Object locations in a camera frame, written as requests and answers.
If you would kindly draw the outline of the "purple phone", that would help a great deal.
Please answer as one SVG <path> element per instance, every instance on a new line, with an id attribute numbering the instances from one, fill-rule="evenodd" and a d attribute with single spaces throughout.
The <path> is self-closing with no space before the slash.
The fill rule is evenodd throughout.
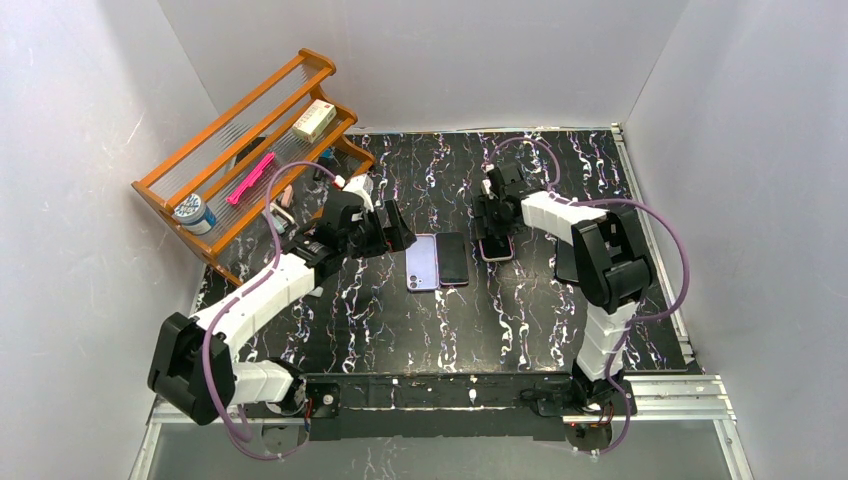
<path id="1" fill-rule="evenodd" d="M 435 235 L 439 282 L 442 286 L 463 286 L 469 283 L 465 239 L 460 232 L 441 232 Z"/>

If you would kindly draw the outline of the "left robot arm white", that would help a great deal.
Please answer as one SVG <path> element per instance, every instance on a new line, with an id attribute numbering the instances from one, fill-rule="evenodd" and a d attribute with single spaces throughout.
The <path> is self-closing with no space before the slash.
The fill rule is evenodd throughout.
<path id="1" fill-rule="evenodd" d="M 198 425 L 230 421 L 233 406 L 286 402 L 298 381 L 293 365 L 236 357 L 266 324 L 313 293 L 346 260 L 401 252 L 415 243 L 397 202 L 387 200 L 383 207 L 379 215 L 356 193 L 331 192 L 321 215 L 303 225 L 255 277 L 191 316 L 167 317 L 148 388 Z"/>

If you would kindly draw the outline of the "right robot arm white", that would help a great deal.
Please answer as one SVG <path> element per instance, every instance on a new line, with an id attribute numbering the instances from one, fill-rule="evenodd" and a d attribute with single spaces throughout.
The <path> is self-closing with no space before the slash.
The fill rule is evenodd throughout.
<path id="1" fill-rule="evenodd" d="M 601 403 L 620 380 L 620 341 L 647 290 L 656 267 L 634 210 L 580 205 L 535 187 L 515 164 L 488 165 L 473 203 L 478 239 L 511 237 L 540 230 L 567 245 L 568 282 L 585 297 L 583 344 L 572 368 L 571 397 L 583 405 Z"/>

